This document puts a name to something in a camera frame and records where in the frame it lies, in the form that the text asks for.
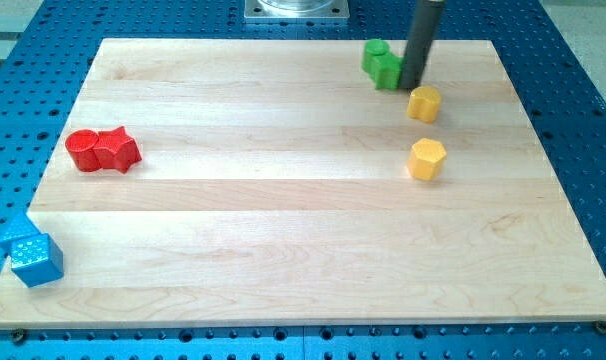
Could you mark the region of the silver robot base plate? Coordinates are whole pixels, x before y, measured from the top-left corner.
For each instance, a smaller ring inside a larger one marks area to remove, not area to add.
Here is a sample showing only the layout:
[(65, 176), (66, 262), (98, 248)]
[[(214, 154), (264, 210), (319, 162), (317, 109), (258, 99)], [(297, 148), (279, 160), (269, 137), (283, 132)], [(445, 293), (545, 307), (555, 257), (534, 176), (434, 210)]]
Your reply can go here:
[(347, 20), (350, 17), (347, 0), (245, 0), (246, 20)]

